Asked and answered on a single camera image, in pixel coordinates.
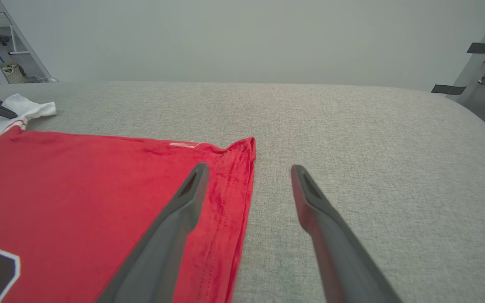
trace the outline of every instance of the red shirt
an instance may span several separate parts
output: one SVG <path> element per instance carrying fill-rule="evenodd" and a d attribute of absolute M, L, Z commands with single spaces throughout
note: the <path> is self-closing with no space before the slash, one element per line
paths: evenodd
<path fill-rule="evenodd" d="M 174 301 L 230 301 L 254 178 L 254 138 L 227 149 L 145 138 L 0 136 L 0 300 L 91 302 L 206 162 L 208 191 L 187 238 Z"/>

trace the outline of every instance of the gray fabric surface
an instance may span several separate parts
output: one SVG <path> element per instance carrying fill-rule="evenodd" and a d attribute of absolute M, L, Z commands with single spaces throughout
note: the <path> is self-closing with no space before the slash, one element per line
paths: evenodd
<path fill-rule="evenodd" d="M 170 82 L 0 86 L 54 101 L 28 129 L 210 142 L 256 137 L 234 301 L 323 301 L 289 168 L 301 163 L 404 301 L 485 301 L 485 124 L 396 88 Z"/>

